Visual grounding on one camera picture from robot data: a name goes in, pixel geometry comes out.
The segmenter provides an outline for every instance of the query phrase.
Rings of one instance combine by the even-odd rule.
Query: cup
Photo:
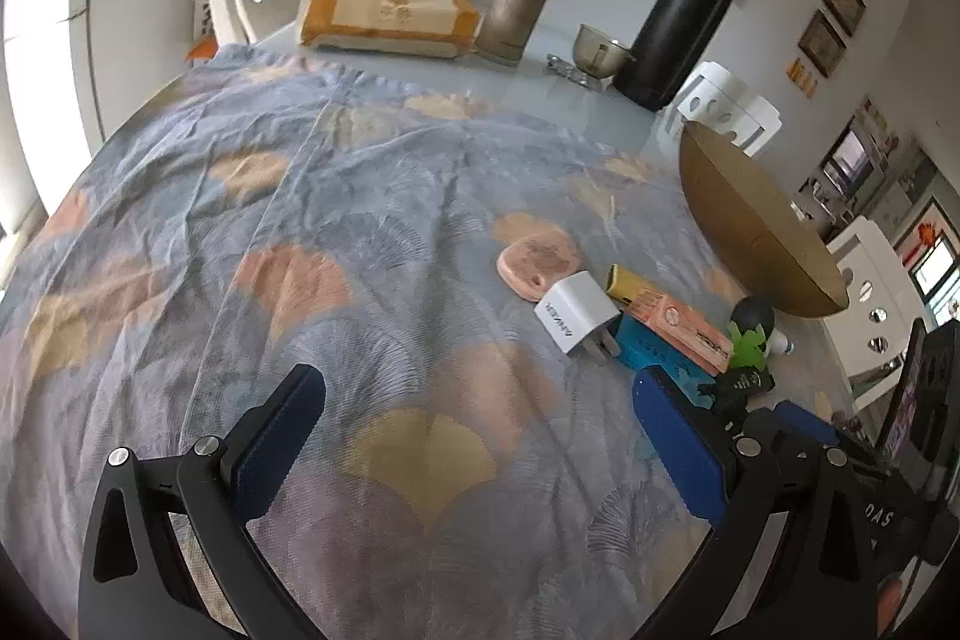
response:
[[[635,58],[630,47],[589,25],[580,26],[577,41],[573,44],[573,62],[580,71],[597,79],[606,79],[632,60]]]

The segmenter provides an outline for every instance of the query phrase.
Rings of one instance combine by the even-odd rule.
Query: small framed picture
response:
[[[800,49],[817,67],[817,71],[829,77],[843,60],[847,45],[830,24],[827,15],[818,9],[800,38]]]
[[[867,4],[863,0],[824,0],[824,4],[827,4],[827,9],[837,18],[837,23],[840,23],[840,28],[847,36],[856,33],[863,13],[867,11]]]

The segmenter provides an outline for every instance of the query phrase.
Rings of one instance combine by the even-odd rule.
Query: blue box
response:
[[[713,383],[713,378],[640,321],[624,314],[616,341],[621,349],[619,362],[635,372],[648,366],[662,366],[690,402],[707,410],[713,405],[712,397],[702,396],[697,390],[698,386]]]

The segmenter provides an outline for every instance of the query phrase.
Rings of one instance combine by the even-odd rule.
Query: wrinkled fabric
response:
[[[637,424],[632,372],[565,357],[497,276],[553,225],[598,280],[622,263],[716,325],[740,295],[676,172],[642,156],[247,47],[168,85],[0,305],[0,536],[42,605],[76,633],[113,448],[225,434],[306,362],[326,410],[250,530],[327,636],[630,637],[707,527]]]

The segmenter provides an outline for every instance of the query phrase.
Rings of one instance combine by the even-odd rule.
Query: green toy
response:
[[[731,369],[766,369],[767,357],[763,355],[763,348],[767,343],[767,335],[763,327],[757,325],[755,330],[746,330],[740,333],[738,325],[731,322],[727,326],[733,342],[733,355],[730,357]]]

